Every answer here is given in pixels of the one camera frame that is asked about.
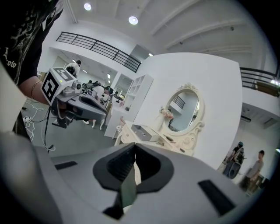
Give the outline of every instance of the gray floor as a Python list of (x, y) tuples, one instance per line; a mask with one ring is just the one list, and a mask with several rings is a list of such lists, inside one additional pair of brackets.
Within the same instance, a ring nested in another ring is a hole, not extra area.
[[(47, 113), (48, 106), (41, 103), (33, 103), (30, 100), (27, 100), (27, 102), (33, 104), (36, 108), (44, 109), (43, 111), (38, 111), (35, 118), (33, 119), (34, 121), (43, 120)], [(23, 117), (33, 117), (36, 110), (33, 109), (29, 104), (24, 104), (24, 107), (28, 108), (28, 110), (23, 111)], [(92, 123), (90, 123), (89, 125), (85, 125), (82, 121), (73, 121), (66, 129), (63, 129), (52, 125), (52, 122), (54, 120), (55, 118), (49, 118), (49, 124), (46, 134), (47, 146), (53, 144), (56, 147), (55, 151), (49, 153), (51, 157), (97, 151), (113, 146), (116, 141), (115, 139), (113, 140), (110, 137), (104, 136), (107, 126), (103, 126), (102, 130), (100, 131), (99, 122), (96, 122), (95, 127), (92, 129)], [(42, 125), (44, 126), (44, 138), (46, 120), (34, 124), (35, 130), (32, 143), (36, 146), (43, 147), (41, 139), (41, 127)]]

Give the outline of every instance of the black metal railing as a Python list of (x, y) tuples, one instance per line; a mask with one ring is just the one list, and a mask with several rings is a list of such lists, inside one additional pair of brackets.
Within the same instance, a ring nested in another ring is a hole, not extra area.
[(173, 102), (179, 106), (179, 108), (183, 109), (185, 102), (178, 95), (173, 98)]
[(90, 51), (102, 54), (122, 64), (123, 66), (127, 67), (135, 73), (137, 72), (141, 64), (141, 62), (138, 59), (124, 53), (123, 51), (107, 43), (87, 36), (68, 32), (61, 32), (56, 41), (77, 45), (79, 47), (89, 49)]
[(243, 87), (279, 97), (280, 87), (271, 82), (272, 80), (277, 81), (275, 74), (259, 69), (244, 67), (240, 67), (240, 72)]

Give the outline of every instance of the ornate mirror frame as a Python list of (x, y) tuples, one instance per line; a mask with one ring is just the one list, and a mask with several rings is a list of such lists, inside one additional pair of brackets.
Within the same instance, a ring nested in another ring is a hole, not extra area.
[(171, 96), (165, 109), (169, 108), (169, 105), (171, 104), (175, 96), (183, 92), (194, 92), (198, 97), (199, 110), (195, 120), (186, 129), (182, 131), (174, 132), (168, 128), (168, 125), (166, 124), (166, 120), (164, 119), (160, 132), (165, 135), (168, 134), (172, 138), (174, 138), (174, 141), (176, 141), (176, 147), (184, 150), (193, 150), (196, 145), (198, 132), (201, 131), (202, 127), (204, 126), (204, 122), (202, 120), (204, 116), (205, 106), (204, 106), (204, 100), (200, 92), (197, 90), (197, 88), (195, 88), (195, 86), (193, 86), (190, 83), (187, 83), (181, 86), (179, 89), (177, 89), (177, 91)]

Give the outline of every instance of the oval mirror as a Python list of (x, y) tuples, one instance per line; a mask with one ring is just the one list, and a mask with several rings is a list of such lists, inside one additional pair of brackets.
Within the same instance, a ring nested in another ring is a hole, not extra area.
[(167, 127), (174, 132), (187, 129), (196, 119), (199, 108), (200, 102), (194, 91), (188, 90), (176, 95), (168, 107), (173, 118), (165, 118)]

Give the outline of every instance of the white bookshelf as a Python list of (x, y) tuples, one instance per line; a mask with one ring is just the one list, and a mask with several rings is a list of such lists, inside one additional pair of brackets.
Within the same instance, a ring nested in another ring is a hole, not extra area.
[(133, 122), (142, 103), (147, 95), (147, 92), (152, 85), (153, 78), (149, 75), (144, 75), (133, 80), (128, 92), (124, 98), (124, 108), (129, 107), (125, 120)]

